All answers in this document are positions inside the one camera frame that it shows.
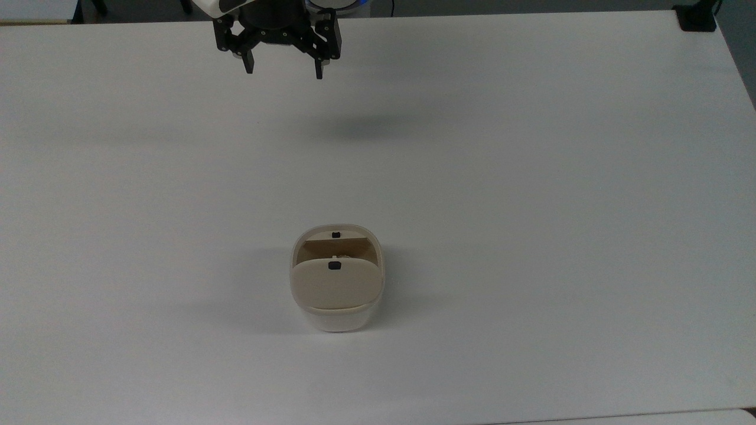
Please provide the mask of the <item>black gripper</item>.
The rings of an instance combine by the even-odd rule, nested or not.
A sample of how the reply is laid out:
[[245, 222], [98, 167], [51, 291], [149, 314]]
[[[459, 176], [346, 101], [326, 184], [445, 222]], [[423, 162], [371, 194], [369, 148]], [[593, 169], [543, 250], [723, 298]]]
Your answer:
[[253, 74], [253, 49], [260, 43], [294, 46], [314, 60], [317, 80], [323, 79], [325, 60], [342, 55], [337, 9], [307, 1], [218, 1], [213, 18], [216, 46], [240, 57]]

